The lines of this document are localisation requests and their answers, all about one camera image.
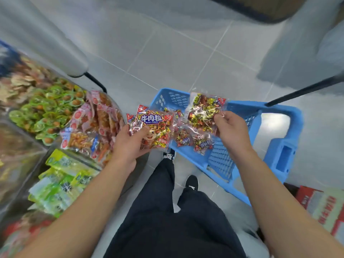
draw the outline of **hand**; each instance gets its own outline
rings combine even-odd
[[[253,150],[246,122],[231,111],[223,111],[214,116],[222,143],[232,158]]]
[[[129,175],[136,166],[136,158],[150,151],[150,149],[140,150],[141,141],[148,133],[149,126],[144,126],[137,133],[129,136],[127,126],[124,126],[116,136],[116,142],[109,165],[114,163],[115,165],[119,164],[128,171]]]

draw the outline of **person's right hand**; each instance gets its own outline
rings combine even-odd
[[[222,143],[232,157],[239,157],[253,150],[247,124],[242,117],[231,111],[222,111],[214,116]]]

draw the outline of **forearm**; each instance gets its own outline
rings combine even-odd
[[[16,258],[89,257],[120,196],[128,173],[109,163],[79,198]]]
[[[254,150],[234,159],[276,257],[344,257],[340,243],[303,209]]]

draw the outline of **shoe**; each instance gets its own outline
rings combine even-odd
[[[193,190],[198,191],[198,178],[195,175],[190,175],[185,182],[185,187],[191,187]]]
[[[168,159],[172,160],[172,162],[173,162],[173,160],[174,160],[176,154],[177,154],[177,153],[176,153],[173,149],[170,149],[170,153],[165,153],[165,152],[164,152],[164,153],[162,154],[162,159],[168,158]]]

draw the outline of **gray tile floor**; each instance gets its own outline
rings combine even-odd
[[[89,58],[89,71],[108,88],[123,112],[150,104],[163,87],[208,91],[233,100],[268,101],[338,73],[316,60],[342,0],[308,0],[291,19],[263,25],[210,0],[32,0]],[[85,78],[76,82],[92,88]],[[344,87],[326,88],[289,102],[304,114],[288,182],[318,189],[343,187]],[[265,114],[254,148],[263,158],[269,141],[283,137],[289,118]],[[161,153],[153,151],[139,182],[121,199],[94,257],[101,257]],[[183,157],[177,157],[177,202],[185,178],[228,216],[250,226],[252,209],[224,192]]]

